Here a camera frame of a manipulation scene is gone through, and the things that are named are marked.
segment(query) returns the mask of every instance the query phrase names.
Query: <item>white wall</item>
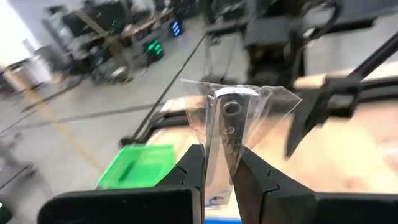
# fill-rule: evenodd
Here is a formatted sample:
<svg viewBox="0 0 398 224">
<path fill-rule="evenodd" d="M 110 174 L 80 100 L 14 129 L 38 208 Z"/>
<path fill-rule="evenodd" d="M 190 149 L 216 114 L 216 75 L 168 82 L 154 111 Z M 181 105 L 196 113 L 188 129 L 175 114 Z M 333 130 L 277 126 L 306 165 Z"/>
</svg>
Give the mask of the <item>white wall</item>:
<svg viewBox="0 0 398 224">
<path fill-rule="evenodd" d="M 27 39 L 33 47 L 39 43 L 18 14 L 6 0 L 0 0 L 0 65 L 8 66 L 30 56 L 22 41 Z"/>
</svg>

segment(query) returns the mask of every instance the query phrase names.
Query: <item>green bin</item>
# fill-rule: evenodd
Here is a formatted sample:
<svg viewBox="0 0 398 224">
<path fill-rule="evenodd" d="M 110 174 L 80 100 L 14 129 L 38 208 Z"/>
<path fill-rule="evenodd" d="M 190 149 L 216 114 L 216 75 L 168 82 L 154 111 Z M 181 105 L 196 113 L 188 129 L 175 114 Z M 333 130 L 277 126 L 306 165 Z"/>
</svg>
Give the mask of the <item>green bin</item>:
<svg viewBox="0 0 398 224">
<path fill-rule="evenodd" d="M 153 187 L 174 167 L 174 147 L 126 146 L 98 181 L 101 189 Z"/>
</svg>

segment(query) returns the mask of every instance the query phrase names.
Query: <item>factory floor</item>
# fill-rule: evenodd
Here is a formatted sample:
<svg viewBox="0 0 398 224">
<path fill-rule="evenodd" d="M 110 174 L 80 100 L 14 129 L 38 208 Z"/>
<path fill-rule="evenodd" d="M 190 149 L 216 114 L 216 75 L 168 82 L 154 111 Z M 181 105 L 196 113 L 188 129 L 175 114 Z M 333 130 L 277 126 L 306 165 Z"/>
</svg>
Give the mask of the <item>factory floor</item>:
<svg viewBox="0 0 398 224">
<path fill-rule="evenodd" d="M 372 29 L 332 34 L 311 44 L 307 50 L 308 74 L 356 66 L 398 30 L 397 21 L 398 15 L 385 17 Z M 82 159 L 76 148 L 90 151 L 99 167 L 109 165 L 118 153 L 120 138 L 137 129 L 201 39 L 204 31 L 201 18 L 187 21 L 185 30 L 184 35 L 164 43 L 165 57 L 132 82 L 95 86 L 85 80 L 50 101 L 47 108 L 60 120 L 61 128 L 51 125 L 48 122 L 51 115 L 44 116 L 41 111 L 21 113 L 21 109 L 30 104 L 22 96 L 0 101 L 1 135 L 22 134 L 11 149 L 12 155 L 22 162 L 33 163 L 38 169 L 38 175 L 16 179 L 0 191 L 0 200 L 11 202 L 17 210 L 12 223 L 35 223 L 39 208 L 54 195 L 96 187 L 100 169 L 92 166 L 93 161 Z M 246 58 L 237 35 L 222 38 L 220 45 L 212 48 L 215 73 L 225 72 L 234 44 L 228 76 L 244 80 Z M 398 55 L 390 60 L 398 60 Z M 183 96 L 180 79 L 199 80 L 205 73 L 204 64 L 202 43 L 163 102 Z M 50 86 L 38 93 L 46 97 L 54 91 Z"/>
</svg>

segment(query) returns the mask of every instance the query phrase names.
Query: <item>green plastic container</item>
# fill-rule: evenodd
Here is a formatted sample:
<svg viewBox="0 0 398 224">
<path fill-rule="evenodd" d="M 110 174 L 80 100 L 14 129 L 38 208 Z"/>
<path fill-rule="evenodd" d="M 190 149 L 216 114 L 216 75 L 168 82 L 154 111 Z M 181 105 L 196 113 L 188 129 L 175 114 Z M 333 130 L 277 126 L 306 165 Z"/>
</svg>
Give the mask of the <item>green plastic container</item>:
<svg viewBox="0 0 398 224">
<path fill-rule="evenodd" d="M 153 187 L 175 165 L 174 147 L 126 146 L 98 181 L 102 189 Z"/>
</svg>

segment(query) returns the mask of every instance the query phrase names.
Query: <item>transparent plastic film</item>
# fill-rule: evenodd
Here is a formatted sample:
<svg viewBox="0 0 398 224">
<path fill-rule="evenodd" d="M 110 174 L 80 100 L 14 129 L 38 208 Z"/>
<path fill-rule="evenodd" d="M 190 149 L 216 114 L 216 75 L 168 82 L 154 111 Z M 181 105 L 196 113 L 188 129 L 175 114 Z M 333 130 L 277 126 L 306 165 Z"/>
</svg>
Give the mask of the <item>transparent plastic film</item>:
<svg viewBox="0 0 398 224">
<path fill-rule="evenodd" d="M 263 121 L 270 113 L 278 113 L 282 119 L 300 99 L 284 88 L 269 86 L 226 86 L 188 80 L 183 80 L 183 86 L 190 95 L 186 99 L 190 126 L 206 156 L 205 206 L 220 208 L 228 204 L 245 146 L 250 149 L 272 129 L 270 124 L 277 124 L 274 121 L 262 128 Z"/>
</svg>

